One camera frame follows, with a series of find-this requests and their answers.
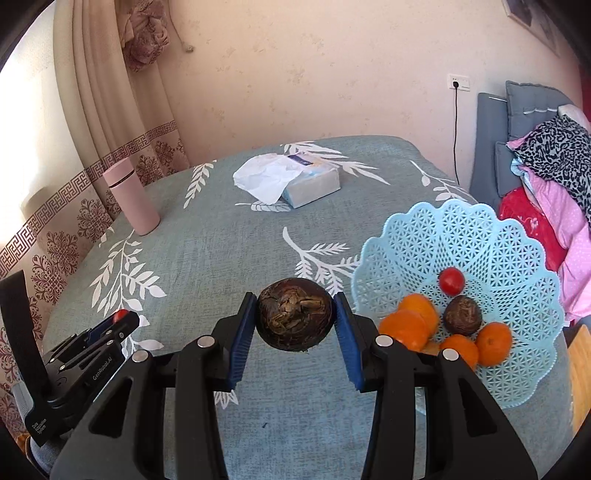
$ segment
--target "pink thermos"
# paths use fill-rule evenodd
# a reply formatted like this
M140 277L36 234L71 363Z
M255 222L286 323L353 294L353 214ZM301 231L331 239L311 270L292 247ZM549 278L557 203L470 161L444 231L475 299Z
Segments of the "pink thermos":
M129 158L118 161L103 177L135 233L146 235L158 226L160 215L146 195Z

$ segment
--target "tissue package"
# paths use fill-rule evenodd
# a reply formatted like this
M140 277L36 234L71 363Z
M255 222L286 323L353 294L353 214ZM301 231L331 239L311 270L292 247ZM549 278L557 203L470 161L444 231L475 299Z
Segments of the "tissue package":
M318 200L340 189L339 169L314 158L298 153L290 159L304 166L304 171L290 181L282 197L293 208Z

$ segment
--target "silver screw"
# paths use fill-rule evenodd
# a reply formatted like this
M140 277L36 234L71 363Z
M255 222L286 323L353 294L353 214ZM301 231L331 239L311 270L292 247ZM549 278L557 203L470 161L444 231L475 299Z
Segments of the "silver screw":
M216 339L214 337L212 337L211 335L203 335L202 337L199 337L197 339L197 344L201 348L211 347L211 346L213 346L214 343L216 343Z
M135 352L132 356L131 359L135 362L135 363L141 363L145 360L147 360L149 357L149 354L146 350L138 350L137 352Z
M379 346L391 346L394 343L394 340L388 335L378 335L375 338L375 343Z
M457 353L453 348L446 348L443 351L443 358L445 360L449 360L450 362L455 362L458 358L460 358L460 354Z

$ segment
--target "tablecloth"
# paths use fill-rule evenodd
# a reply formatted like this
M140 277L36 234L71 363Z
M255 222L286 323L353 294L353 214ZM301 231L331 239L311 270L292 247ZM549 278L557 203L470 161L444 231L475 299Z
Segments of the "tablecloth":
M341 190L292 210L263 205L233 185L232 173L262 153L305 152L339 168ZM121 215L85 258L54 309L44 346L97 324L118 308L136 310L140 328L124 343L154 354L181 349L258 294L302 276L350 298L350 279L370 236L417 202L474 200L396 137L343 137L243 152L147 187L162 220L146 236ZM523 406L506 411L538 472L572 439L566 344ZM174 392L167 396L172 403ZM371 431L374 394L348 381L334 331L307 353L273 350L255 334L243 380L216 393L231 479L358 479ZM165 419L167 474L174 478L171 408ZM415 474L424 471L425 418L417 413Z

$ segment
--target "thermos lid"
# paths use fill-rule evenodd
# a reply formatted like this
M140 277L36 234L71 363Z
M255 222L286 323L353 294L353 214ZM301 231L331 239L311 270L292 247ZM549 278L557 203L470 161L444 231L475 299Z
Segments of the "thermos lid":
M105 170L103 177L105 178L107 185L113 187L133 172L134 166L131 164L131 160L128 157L119 160L115 165Z

